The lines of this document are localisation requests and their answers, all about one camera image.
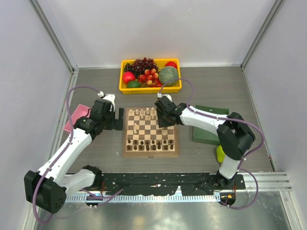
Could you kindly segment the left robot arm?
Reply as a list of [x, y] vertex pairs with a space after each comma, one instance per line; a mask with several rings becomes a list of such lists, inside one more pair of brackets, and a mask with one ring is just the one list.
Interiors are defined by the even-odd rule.
[[79, 172], [66, 177], [66, 173], [81, 152], [103, 130], [122, 130], [124, 109], [115, 118], [115, 95], [107, 94], [97, 99], [89, 116], [78, 118], [69, 137], [48, 162], [37, 172], [28, 171], [24, 176], [26, 200], [45, 211], [55, 214], [67, 197], [84, 188], [99, 190], [103, 173], [94, 166], [86, 165]]

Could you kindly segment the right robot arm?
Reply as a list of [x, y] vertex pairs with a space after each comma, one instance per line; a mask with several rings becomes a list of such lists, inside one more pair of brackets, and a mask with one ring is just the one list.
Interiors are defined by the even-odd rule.
[[243, 155], [255, 141], [255, 135], [240, 114], [222, 115], [201, 111], [185, 103], [176, 105], [170, 95], [158, 93], [154, 103], [159, 127], [186, 125], [206, 130], [219, 138], [224, 160], [217, 172], [217, 183], [227, 189], [234, 184]]

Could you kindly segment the wooden chess board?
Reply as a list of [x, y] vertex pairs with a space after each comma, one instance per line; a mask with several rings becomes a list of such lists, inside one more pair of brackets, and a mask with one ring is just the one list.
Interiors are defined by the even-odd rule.
[[153, 107], [127, 108], [124, 114], [122, 155], [124, 157], [177, 157], [176, 126], [159, 127]]

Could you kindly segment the pink plastic box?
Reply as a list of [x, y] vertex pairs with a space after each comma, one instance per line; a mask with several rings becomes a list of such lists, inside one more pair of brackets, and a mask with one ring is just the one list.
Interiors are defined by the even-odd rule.
[[[77, 121], [77, 119], [79, 119], [82, 116], [85, 116], [87, 118], [89, 118], [90, 116], [90, 111], [91, 108], [87, 107], [85, 105], [79, 104], [77, 106], [77, 108], [75, 109], [75, 111], [72, 113], [71, 115], [71, 119], [72, 119], [72, 124], [74, 125], [75, 122]], [[67, 121], [67, 123], [65, 124], [64, 128], [63, 128], [64, 132], [66, 132], [67, 134], [70, 134], [71, 132], [71, 126], [69, 121]]]

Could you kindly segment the green tray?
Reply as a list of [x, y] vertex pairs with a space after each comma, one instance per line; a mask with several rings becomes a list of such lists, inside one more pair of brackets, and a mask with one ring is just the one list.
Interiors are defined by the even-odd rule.
[[[218, 115], [229, 115], [229, 109], [226, 108], [207, 107], [202, 105], [196, 105], [195, 108]], [[192, 141], [209, 145], [220, 145], [218, 136], [198, 127], [193, 128]]]

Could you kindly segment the green melon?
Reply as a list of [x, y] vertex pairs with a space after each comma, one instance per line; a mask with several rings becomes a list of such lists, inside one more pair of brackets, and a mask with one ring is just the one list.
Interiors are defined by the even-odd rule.
[[[166, 82], [172, 79], [177, 79], [178, 76], [178, 70], [175, 67], [172, 66], [166, 66], [160, 70], [159, 73], [159, 81], [164, 85]], [[176, 84], [177, 80], [172, 80], [168, 84], [166, 84], [166, 87], [172, 87], [174, 84]]]

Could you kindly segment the red cherry cluster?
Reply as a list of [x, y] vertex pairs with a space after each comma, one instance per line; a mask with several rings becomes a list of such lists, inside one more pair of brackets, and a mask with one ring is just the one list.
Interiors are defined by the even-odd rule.
[[156, 69], [146, 69], [143, 74], [138, 77], [140, 87], [161, 87], [159, 80], [159, 72]]

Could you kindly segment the green lime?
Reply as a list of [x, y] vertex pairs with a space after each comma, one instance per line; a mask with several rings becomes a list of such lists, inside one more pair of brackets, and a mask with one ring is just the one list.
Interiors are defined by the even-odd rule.
[[127, 88], [131, 89], [131, 88], [140, 88], [141, 87], [141, 83], [138, 82], [138, 81], [130, 81], [128, 84], [127, 84]]

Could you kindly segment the red apple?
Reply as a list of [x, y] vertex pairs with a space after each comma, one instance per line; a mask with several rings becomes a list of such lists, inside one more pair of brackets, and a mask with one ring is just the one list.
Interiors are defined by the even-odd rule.
[[134, 81], [136, 79], [135, 75], [131, 71], [127, 71], [123, 74], [122, 80], [125, 84], [128, 84], [131, 81]]

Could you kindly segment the red tomato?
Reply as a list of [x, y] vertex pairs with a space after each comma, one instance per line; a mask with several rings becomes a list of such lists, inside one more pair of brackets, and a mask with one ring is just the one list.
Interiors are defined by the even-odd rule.
[[165, 67], [174, 67], [177, 69], [177, 64], [176, 62], [173, 62], [173, 61], [169, 61], [165, 64]]

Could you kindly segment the yellow plastic fruit bin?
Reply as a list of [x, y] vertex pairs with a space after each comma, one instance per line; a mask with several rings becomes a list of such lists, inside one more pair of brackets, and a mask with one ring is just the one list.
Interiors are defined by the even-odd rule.
[[[127, 88], [127, 84], [124, 83], [122, 80], [122, 76], [124, 74], [124, 67], [128, 62], [133, 62], [135, 59], [127, 59], [123, 60], [121, 63], [121, 69], [120, 69], [120, 77], [119, 77], [119, 90], [123, 94], [144, 94], [144, 93], [158, 93], [159, 91], [162, 91], [163, 93], [175, 93], [179, 92], [182, 88], [182, 83], [181, 81], [177, 80], [176, 84], [174, 84], [172, 87], [166, 87], [166, 86], [161, 86], [161, 87], [140, 87], [140, 88]], [[177, 70], [178, 70], [178, 76], [179, 78], [181, 77], [180, 73], [180, 64], [179, 60], [177, 58], [163, 58], [163, 59], [154, 59], [155, 63], [158, 66], [158, 72], [160, 73], [160, 70], [165, 67], [165, 64], [169, 61], [176, 62], [177, 64]]]

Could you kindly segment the dark grape bunch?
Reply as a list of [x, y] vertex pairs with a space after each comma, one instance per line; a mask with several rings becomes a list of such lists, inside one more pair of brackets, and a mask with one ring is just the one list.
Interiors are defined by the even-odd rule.
[[158, 66], [151, 58], [144, 57], [143, 59], [136, 59], [133, 62], [128, 62], [124, 67], [124, 72], [131, 72], [136, 77], [144, 74], [145, 70], [158, 70]]

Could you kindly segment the green pear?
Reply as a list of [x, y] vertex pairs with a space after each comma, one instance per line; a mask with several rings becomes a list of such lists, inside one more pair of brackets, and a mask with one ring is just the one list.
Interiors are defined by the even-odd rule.
[[225, 153], [221, 145], [216, 148], [216, 157], [219, 164], [222, 164], [225, 158]]

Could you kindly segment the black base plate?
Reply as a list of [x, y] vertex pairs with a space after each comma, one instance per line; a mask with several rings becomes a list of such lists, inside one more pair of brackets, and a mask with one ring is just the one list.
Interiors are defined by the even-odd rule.
[[243, 175], [237, 174], [229, 184], [216, 174], [194, 173], [105, 173], [90, 190], [123, 196], [172, 196], [178, 188], [183, 196], [212, 195], [213, 192], [246, 189]]

